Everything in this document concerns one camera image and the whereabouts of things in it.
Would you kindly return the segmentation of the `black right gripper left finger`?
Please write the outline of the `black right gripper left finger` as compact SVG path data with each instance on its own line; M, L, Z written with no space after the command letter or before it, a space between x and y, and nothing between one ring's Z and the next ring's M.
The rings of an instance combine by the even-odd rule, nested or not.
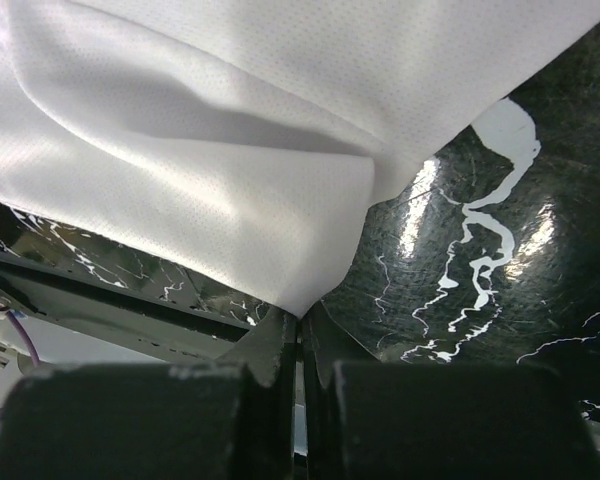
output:
M276 307L223 361L242 366L234 479L291 479L297 319Z

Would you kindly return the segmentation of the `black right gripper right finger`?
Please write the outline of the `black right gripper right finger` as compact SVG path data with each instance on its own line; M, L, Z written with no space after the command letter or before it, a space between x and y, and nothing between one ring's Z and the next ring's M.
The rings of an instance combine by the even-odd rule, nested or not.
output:
M310 479L336 478L341 466L340 413L334 387L338 361L377 358L338 325L324 304L314 304L301 320Z

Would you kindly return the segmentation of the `white t shirt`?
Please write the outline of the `white t shirt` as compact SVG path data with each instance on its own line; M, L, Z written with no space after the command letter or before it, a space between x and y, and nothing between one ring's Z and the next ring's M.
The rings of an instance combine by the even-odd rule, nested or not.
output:
M600 1L0 1L0 202L304 314Z

